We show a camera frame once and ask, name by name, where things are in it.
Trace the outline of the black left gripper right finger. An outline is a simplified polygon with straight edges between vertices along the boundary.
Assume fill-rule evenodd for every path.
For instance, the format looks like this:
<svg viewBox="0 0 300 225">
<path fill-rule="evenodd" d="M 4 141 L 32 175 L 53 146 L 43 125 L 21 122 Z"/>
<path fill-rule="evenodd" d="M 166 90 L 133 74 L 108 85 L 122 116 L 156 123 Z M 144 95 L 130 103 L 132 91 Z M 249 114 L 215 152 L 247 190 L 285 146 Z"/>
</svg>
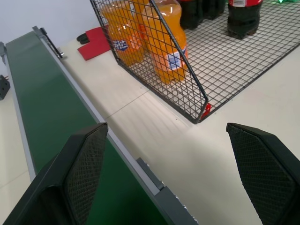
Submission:
<svg viewBox="0 0 300 225">
<path fill-rule="evenodd" d="M 300 223 L 300 161 L 273 134 L 228 123 L 242 185 L 264 225 Z"/>
</svg>

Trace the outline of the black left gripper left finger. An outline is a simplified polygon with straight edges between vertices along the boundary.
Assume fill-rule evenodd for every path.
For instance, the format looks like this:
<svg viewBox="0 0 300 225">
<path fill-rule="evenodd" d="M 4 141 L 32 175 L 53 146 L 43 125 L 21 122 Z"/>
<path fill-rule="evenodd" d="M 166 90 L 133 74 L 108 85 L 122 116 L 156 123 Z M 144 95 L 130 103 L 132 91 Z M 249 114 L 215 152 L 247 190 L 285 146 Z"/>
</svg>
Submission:
<svg viewBox="0 0 300 225">
<path fill-rule="evenodd" d="M 107 123 L 71 135 L 36 175 L 6 225 L 84 225 L 98 188 Z"/>
</svg>

